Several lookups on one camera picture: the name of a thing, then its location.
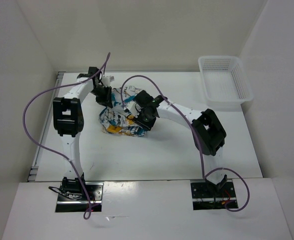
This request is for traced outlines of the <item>colourful printed shorts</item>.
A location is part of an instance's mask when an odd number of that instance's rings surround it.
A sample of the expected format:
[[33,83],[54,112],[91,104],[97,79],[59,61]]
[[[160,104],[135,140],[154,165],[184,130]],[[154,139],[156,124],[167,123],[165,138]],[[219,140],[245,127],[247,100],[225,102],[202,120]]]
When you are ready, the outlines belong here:
[[120,87],[111,90],[111,103],[112,108],[106,106],[98,116],[104,133],[130,137],[144,137],[146,135],[147,131],[134,123],[134,116],[123,109]]

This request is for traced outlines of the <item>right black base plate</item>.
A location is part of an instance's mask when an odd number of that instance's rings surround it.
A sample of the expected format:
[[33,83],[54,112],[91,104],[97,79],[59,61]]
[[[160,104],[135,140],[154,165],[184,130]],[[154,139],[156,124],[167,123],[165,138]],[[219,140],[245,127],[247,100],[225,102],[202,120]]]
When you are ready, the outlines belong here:
[[190,183],[193,210],[221,210],[225,204],[232,210],[239,208],[234,184],[228,180],[218,191],[210,189],[205,181],[192,181]]

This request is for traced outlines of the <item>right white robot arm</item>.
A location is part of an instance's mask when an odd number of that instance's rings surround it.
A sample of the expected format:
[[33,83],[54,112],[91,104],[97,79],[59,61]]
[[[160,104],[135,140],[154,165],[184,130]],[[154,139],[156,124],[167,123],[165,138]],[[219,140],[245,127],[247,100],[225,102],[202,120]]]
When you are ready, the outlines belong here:
[[133,98],[127,109],[132,113],[134,123],[146,131],[152,129],[157,118],[189,128],[194,144],[200,152],[202,175],[205,175],[204,156],[211,157],[211,170],[218,167],[227,133],[212,109],[194,110],[176,104],[162,95],[154,98],[144,90]]

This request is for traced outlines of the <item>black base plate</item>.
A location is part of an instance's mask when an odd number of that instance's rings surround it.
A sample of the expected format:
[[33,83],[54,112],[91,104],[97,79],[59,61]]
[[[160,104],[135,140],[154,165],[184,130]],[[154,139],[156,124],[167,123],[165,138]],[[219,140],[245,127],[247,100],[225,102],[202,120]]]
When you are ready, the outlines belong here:
[[228,180],[218,191],[210,189],[205,181],[192,181],[190,183],[193,210],[221,210],[225,204],[232,210],[239,208],[234,184]]
[[[102,182],[87,182],[86,190],[88,191],[90,202],[92,204],[92,213],[102,211],[102,198],[103,198]],[[63,195],[58,188],[53,188],[58,192],[55,212],[56,213],[83,213],[88,207],[88,200],[85,195]]]

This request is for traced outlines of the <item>aluminium table edge rail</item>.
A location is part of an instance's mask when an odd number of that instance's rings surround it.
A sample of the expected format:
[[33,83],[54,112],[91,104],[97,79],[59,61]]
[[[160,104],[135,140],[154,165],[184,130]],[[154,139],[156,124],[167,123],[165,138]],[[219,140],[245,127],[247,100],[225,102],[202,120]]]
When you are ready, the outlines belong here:
[[[56,80],[55,80],[55,87],[60,86],[62,84],[63,77],[64,77],[65,73],[66,73],[65,71],[59,71],[57,73],[57,77],[56,77]],[[51,93],[51,98],[50,98],[50,101],[49,101],[49,107],[48,107],[48,110],[47,110],[47,113],[46,113],[45,121],[44,121],[42,130],[41,130],[41,134],[40,134],[40,137],[39,137],[39,140],[38,140],[39,143],[42,144],[42,145],[45,144],[45,140],[47,138],[48,131],[49,131],[49,128],[50,128],[50,125],[51,125],[51,117],[53,115],[52,114],[52,101],[53,101],[54,97],[56,97],[57,95],[58,95],[58,93],[57,93],[56,90],[54,90]],[[36,176],[37,176],[37,173],[38,173],[42,153],[43,153],[43,149],[40,146],[37,146],[36,152],[35,152],[35,155],[34,155],[34,159],[33,159],[32,165],[30,167],[30,171],[28,173],[27,182],[35,182],[36,181]]]

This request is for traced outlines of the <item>white plastic mesh basket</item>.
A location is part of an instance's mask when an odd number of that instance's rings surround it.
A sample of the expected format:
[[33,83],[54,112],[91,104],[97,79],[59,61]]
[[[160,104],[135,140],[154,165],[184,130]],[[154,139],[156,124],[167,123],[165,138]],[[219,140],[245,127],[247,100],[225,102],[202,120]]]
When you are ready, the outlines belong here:
[[242,61],[236,56],[198,58],[206,103],[217,108],[236,108],[254,99]]

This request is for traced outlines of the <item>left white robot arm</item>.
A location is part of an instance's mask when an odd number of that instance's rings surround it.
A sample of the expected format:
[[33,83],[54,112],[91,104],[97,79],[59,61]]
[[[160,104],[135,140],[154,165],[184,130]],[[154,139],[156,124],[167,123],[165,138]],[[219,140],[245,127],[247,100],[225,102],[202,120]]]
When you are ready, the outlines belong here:
[[57,131],[66,157],[65,174],[58,193],[68,199],[81,200],[86,197],[87,187],[80,160],[80,135],[84,129],[82,102],[93,94],[96,102],[104,107],[112,106],[110,77],[104,77],[97,67],[77,76],[77,85],[68,93],[53,100],[53,126]]

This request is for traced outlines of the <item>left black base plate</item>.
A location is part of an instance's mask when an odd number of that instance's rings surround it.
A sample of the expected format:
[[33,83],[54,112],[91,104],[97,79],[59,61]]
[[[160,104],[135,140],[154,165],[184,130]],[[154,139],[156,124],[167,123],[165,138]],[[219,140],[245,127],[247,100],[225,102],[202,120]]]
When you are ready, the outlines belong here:
[[[88,191],[90,202],[92,204],[92,213],[102,211],[102,198],[103,198],[102,182],[87,182],[86,190]],[[88,207],[88,200],[85,195],[63,195],[58,188],[53,188],[58,192],[55,212],[56,213],[83,213]]]

